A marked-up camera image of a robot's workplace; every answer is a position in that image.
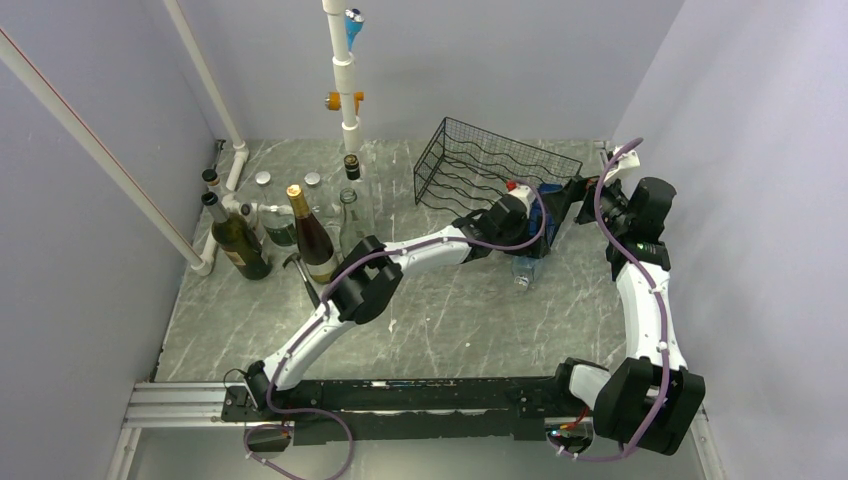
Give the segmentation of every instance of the blue valve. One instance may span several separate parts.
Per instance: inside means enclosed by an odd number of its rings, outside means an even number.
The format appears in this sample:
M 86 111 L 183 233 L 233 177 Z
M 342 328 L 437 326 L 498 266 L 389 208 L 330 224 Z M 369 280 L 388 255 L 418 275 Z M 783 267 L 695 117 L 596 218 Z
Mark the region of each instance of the blue valve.
M 362 31 L 362 25 L 365 19 L 362 17 L 362 12 L 358 8 L 349 8 L 345 10 L 345 28 L 347 29 L 347 49 L 353 51 L 353 39 L 356 34 Z

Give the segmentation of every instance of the robotic arm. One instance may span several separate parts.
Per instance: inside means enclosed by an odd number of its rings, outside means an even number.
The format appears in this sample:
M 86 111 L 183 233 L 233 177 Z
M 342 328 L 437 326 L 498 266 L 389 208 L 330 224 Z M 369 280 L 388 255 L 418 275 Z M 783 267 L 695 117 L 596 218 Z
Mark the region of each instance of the robotic arm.
M 645 178 L 628 199 L 621 192 L 620 179 L 606 176 L 605 180 L 609 185 L 600 197 L 604 224 L 647 269 L 658 287 L 651 289 L 637 265 L 610 245 L 606 256 L 624 306 L 627 358 L 614 373 L 586 361 L 567 359 L 557 369 L 555 383 L 561 387 L 561 396 L 579 399 L 593 411 L 596 434 L 628 443 L 654 404 L 662 376 L 663 359 L 658 348 L 661 312 L 655 293 L 662 295 L 667 306 L 670 262 L 659 235 L 676 192 L 662 180 Z M 283 396 L 293 392 L 304 372 L 336 339 L 383 312 L 404 275 L 473 261 L 487 256 L 493 248 L 524 254 L 530 240 L 539 238 L 537 234 L 530 239 L 527 233 L 531 207 L 537 200 L 560 222 L 572 203 L 583 201 L 575 221 L 594 221 L 598 181 L 598 177 L 578 177 L 560 191 L 542 194 L 540 199 L 536 190 L 520 186 L 489 210 L 459 218 L 439 232 L 398 243 L 365 238 L 336 270 L 326 290 L 330 295 L 315 306 L 300 330 L 280 350 L 248 367 L 244 379 L 253 407 L 257 411 L 266 409 L 272 388 Z M 377 273 L 366 273 L 366 265 Z M 659 414 L 638 446 L 671 455 L 697 413 L 705 388 L 702 377 L 688 372 L 670 312 L 666 313 L 670 386 Z

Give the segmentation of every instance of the white wall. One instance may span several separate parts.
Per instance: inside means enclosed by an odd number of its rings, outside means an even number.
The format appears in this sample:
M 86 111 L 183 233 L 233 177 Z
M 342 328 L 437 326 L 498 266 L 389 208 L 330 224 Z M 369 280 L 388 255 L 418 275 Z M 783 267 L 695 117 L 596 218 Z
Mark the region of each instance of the white wall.
M 190 235 L 213 137 L 141 3 L 0 24 Z M 103 478 L 185 262 L 2 63 L 0 112 L 0 477 Z
M 687 0 L 615 133 L 678 189 L 675 329 L 730 478 L 848 471 L 846 18 Z
M 444 116 L 516 138 L 609 138 L 682 3 L 349 1 L 366 18 L 353 47 L 365 138 L 429 138 Z M 245 137 L 341 138 L 323 104 L 335 83 L 319 0 L 180 4 Z

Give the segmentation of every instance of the gray marble table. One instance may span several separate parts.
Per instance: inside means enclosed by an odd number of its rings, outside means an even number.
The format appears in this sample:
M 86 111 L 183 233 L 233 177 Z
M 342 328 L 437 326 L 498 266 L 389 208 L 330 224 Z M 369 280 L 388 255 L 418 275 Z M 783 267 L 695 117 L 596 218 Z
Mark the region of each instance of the gray marble table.
M 528 143 L 581 159 L 584 175 L 599 173 L 591 142 Z M 360 158 L 376 181 L 380 239 L 413 238 L 455 218 L 414 204 L 412 169 L 425 146 L 426 141 L 363 146 Z M 344 177 L 340 141 L 256 141 L 249 147 L 243 179 L 268 170 L 282 186 L 316 170 L 332 186 Z M 225 151 L 218 171 L 226 173 L 231 161 L 232 152 Z M 204 213 L 195 246 L 203 245 L 209 224 Z M 597 227 L 567 221 L 543 277 L 527 291 L 513 282 L 511 257 L 497 252 L 407 277 L 383 315 L 337 341 L 307 377 L 549 375 L 568 356 L 616 366 L 624 355 L 623 313 L 605 246 Z M 260 281 L 241 277 L 220 251 L 208 277 L 187 270 L 155 380 L 220 380 L 228 369 L 244 368 L 280 348 L 312 310 L 296 271 L 281 268 L 291 251 L 272 245 L 274 271 Z

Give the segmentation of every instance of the white pole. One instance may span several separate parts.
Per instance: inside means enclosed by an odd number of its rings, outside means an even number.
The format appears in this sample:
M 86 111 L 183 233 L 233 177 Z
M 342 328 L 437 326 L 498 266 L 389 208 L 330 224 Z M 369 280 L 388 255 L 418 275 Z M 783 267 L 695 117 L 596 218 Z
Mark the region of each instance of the white pole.
M 200 80 L 203 82 L 203 86 L 206 88 L 209 98 L 212 99 L 212 105 L 214 105 L 215 111 L 218 112 L 218 116 L 221 117 L 221 121 L 224 123 L 224 128 L 227 130 L 227 135 L 230 136 L 230 139 L 233 142 L 233 148 L 235 148 L 236 153 L 233 158 L 233 167 L 230 169 L 225 185 L 227 189 L 235 191 L 238 186 L 242 168 L 244 168 L 244 164 L 247 162 L 247 157 L 250 155 L 250 152 L 247 149 L 244 139 L 241 135 L 239 135 L 236 124 L 233 122 L 233 117 L 230 115 L 230 111 L 224 103 L 224 98 L 218 90 L 218 85 L 215 84 L 215 79 L 212 78 L 212 72 L 209 71 L 209 65 L 206 64 L 206 60 L 200 52 L 200 47 L 197 45 L 197 40 L 195 40 L 194 34 L 191 32 L 191 27 L 189 27 L 188 22 L 186 21 L 179 2 L 177 0 L 163 0 L 163 2 L 165 3 L 165 8 L 168 9 L 168 14 L 171 16 L 171 21 L 174 22 L 177 33 L 180 35 L 180 39 L 183 41 L 183 44 L 188 51 L 189 57 L 191 57 L 192 63 L 194 63 L 194 68 L 197 70 L 198 75 L 200 75 Z M 206 244 L 203 247 L 201 258 L 203 259 L 204 264 L 210 264 L 210 269 L 211 265 L 215 263 L 215 250 L 217 247 L 218 244 L 215 243 L 215 239 L 213 239 L 212 235 L 209 234 L 206 238 Z M 206 274 L 204 273 L 205 269 L 195 271 L 201 275 Z
M 26 85 L 47 110 L 62 124 L 68 133 L 94 158 L 103 170 L 118 184 L 118 187 L 156 225 L 171 244 L 188 260 L 192 268 L 203 268 L 204 262 L 192 249 L 191 244 L 177 231 L 176 227 L 159 210 L 138 183 L 127 173 L 123 165 L 112 155 L 91 128 L 53 88 L 47 78 L 30 62 L 23 51 L 0 28 L 0 59 Z
M 322 3 L 327 13 L 330 41 L 333 44 L 333 74 L 341 100 L 345 150 L 348 153 L 357 153 L 362 147 L 362 133 L 359 129 L 359 118 L 356 116 L 356 102 L 353 99 L 355 62 L 353 54 L 347 48 L 345 0 L 322 0 Z

